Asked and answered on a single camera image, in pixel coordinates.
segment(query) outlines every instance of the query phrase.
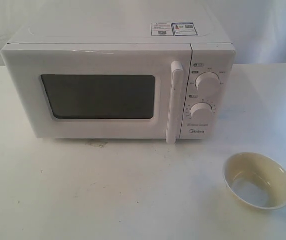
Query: control panel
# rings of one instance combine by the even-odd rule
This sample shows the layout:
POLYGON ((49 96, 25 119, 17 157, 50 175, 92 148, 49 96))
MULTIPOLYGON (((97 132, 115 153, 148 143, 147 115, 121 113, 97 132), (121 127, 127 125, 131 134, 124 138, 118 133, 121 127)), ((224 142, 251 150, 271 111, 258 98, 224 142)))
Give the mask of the control panel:
POLYGON ((191 44, 181 139, 204 139, 215 123, 235 50, 229 43, 191 44))

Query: door handle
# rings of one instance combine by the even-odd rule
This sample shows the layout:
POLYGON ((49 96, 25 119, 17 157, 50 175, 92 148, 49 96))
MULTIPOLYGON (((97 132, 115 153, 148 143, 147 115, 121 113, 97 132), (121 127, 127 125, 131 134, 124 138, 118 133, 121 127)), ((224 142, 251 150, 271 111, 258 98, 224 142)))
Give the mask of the door handle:
POLYGON ((171 69, 172 84, 169 98, 169 112, 166 129, 166 142, 168 144, 174 144, 176 142, 176 132, 178 127, 177 121, 184 77, 184 69, 179 61, 172 62, 171 69))

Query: brand logo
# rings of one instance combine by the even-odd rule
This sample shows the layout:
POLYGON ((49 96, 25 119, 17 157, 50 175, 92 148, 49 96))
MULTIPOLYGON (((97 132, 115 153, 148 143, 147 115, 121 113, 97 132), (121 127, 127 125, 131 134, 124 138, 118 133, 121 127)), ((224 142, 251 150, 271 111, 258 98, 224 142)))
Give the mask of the brand logo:
POLYGON ((190 130, 189 130, 189 133, 190 133, 190 134, 203 134, 204 131, 199 131, 199 130, 195 130, 195 129, 190 129, 190 130))

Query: bowl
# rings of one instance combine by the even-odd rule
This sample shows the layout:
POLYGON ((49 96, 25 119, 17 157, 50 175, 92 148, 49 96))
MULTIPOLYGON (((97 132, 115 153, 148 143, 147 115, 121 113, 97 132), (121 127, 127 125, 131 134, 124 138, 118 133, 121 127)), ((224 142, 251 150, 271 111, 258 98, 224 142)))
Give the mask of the bowl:
POLYGON ((286 171, 270 158, 243 152, 224 164, 227 188, 243 203, 261 210, 286 205, 286 171))

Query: microwave top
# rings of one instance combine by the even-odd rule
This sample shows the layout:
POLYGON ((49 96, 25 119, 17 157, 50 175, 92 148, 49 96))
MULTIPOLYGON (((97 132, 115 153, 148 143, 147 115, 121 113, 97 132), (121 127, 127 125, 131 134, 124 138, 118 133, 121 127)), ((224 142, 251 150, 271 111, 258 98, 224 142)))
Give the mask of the microwave top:
POLYGON ((201 0, 49 0, 9 43, 231 42, 201 0))

